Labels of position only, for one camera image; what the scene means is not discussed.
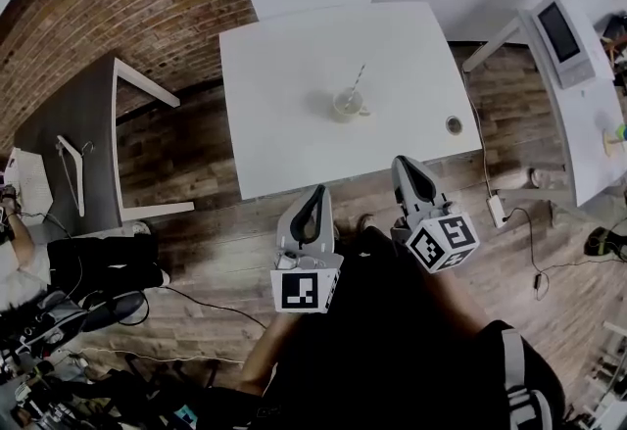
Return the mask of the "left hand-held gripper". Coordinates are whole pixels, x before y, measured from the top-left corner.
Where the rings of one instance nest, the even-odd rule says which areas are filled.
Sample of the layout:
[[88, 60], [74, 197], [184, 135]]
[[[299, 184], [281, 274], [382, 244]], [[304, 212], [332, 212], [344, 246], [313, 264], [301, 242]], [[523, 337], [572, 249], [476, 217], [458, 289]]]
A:
[[335, 294], [343, 257], [333, 251], [331, 197], [319, 184], [301, 195], [280, 217], [279, 251], [270, 272], [275, 310], [281, 313], [327, 313]]

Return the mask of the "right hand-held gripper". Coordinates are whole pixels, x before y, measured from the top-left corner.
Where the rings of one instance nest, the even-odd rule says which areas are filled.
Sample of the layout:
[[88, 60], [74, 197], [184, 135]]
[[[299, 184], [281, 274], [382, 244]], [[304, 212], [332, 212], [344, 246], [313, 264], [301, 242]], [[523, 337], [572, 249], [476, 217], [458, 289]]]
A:
[[438, 176], [428, 166], [397, 156], [392, 179], [396, 201], [406, 218], [395, 222], [391, 238], [424, 270], [435, 274], [455, 268], [479, 248], [468, 213], [459, 204], [447, 202]]

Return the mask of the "cream ceramic mug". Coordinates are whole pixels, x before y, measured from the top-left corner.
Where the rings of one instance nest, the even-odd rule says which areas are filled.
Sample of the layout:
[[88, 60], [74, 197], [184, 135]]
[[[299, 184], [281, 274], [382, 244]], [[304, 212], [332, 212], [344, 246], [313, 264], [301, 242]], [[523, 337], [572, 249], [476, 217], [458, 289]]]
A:
[[337, 94], [333, 98], [332, 108], [334, 118], [340, 122], [349, 122], [371, 115], [364, 98], [357, 89], [346, 89]]

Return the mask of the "person's right forearm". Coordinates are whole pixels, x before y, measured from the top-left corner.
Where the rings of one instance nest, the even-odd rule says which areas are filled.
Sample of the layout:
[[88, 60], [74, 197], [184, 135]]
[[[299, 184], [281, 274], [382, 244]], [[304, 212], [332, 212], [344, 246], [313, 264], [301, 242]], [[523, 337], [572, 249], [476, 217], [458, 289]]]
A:
[[467, 285], [452, 270], [430, 274], [427, 280], [435, 300], [459, 333], [475, 336], [491, 322], [471, 296]]

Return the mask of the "person's left forearm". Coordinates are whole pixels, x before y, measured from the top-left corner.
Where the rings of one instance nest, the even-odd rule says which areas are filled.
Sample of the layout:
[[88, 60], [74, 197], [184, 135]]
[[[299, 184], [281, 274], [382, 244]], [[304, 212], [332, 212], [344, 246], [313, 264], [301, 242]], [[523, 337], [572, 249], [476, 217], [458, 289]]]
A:
[[273, 318], [242, 366], [238, 391], [254, 396], [264, 394], [280, 353], [300, 318], [295, 313], [279, 313]]

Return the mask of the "white power strip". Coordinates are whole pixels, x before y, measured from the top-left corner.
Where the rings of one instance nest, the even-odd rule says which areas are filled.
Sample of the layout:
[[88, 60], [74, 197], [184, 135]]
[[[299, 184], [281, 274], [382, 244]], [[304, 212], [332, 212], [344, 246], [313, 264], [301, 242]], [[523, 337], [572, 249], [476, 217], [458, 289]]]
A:
[[504, 227], [506, 224], [506, 213], [501, 198], [497, 194], [494, 194], [487, 199], [486, 203], [495, 227]]

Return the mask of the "person's black clothing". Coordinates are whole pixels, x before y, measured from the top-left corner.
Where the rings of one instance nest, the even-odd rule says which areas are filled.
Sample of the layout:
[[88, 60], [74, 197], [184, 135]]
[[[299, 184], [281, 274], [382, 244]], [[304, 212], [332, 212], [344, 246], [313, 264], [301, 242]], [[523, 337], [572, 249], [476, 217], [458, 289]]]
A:
[[262, 396], [213, 389], [198, 430], [559, 430], [560, 381], [520, 333], [459, 333], [427, 273], [369, 227], [327, 313], [301, 314]]

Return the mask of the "white square table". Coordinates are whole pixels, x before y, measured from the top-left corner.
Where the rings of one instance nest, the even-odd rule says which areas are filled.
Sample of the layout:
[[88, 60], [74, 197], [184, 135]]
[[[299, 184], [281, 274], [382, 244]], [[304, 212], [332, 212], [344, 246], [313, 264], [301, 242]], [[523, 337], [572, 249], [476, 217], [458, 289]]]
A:
[[[248, 24], [219, 38], [243, 199], [480, 148], [451, 49], [424, 2], [333, 7]], [[369, 117], [340, 122], [333, 98], [357, 90]], [[446, 119], [458, 117], [460, 135]]]

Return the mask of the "long white table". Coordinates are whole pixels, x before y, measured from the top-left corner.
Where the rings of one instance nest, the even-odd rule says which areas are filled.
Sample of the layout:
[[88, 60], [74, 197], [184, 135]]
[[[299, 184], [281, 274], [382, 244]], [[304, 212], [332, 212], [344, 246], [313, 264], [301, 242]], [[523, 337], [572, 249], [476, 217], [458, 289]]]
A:
[[563, 89], [532, 15], [525, 10], [518, 11], [512, 21], [465, 60], [462, 70], [473, 71], [518, 32], [527, 41], [549, 96], [568, 183], [565, 189], [499, 188], [497, 194], [503, 200], [551, 201], [565, 208], [578, 208], [627, 173], [627, 146], [612, 145], [609, 151], [604, 146], [604, 137], [623, 122], [615, 87], [602, 78]]

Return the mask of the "black and green headset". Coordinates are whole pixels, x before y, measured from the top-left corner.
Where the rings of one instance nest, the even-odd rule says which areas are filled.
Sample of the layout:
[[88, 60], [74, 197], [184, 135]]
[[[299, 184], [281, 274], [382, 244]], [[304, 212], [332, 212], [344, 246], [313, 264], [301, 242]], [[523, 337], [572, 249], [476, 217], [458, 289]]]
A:
[[627, 236], [598, 227], [588, 236], [584, 244], [584, 254], [591, 257], [614, 254], [627, 263]]

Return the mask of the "white microwave oven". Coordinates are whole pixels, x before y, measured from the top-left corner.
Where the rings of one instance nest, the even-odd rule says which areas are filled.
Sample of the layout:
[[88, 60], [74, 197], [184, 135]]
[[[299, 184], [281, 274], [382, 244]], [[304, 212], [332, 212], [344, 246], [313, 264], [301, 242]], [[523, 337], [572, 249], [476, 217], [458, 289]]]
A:
[[562, 0], [543, 0], [531, 12], [563, 89], [595, 79], [598, 39], [579, 8]]

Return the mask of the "dark grey table white legs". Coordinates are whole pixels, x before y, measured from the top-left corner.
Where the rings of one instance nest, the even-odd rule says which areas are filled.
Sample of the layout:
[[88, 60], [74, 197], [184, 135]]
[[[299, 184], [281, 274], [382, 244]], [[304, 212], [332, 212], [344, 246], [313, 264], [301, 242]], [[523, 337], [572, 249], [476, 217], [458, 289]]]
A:
[[[177, 108], [169, 91], [109, 54], [101, 57], [58, 89], [16, 131], [15, 145], [41, 155], [53, 204], [50, 216], [71, 235], [86, 235], [121, 227], [128, 221], [192, 212], [192, 202], [127, 208], [123, 205], [118, 161], [117, 92], [123, 79], [154, 99]], [[92, 141], [95, 150], [84, 163], [85, 216], [74, 205], [57, 136], [80, 150]]]

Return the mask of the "white perforated board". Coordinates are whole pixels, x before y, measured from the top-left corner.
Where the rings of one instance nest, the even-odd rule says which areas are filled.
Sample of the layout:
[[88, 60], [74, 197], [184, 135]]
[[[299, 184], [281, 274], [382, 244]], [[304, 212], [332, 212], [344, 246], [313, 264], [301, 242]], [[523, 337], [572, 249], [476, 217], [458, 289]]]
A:
[[43, 157], [15, 147], [4, 171], [4, 183], [15, 188], [22, 211], [45, 215], [53, 204]]

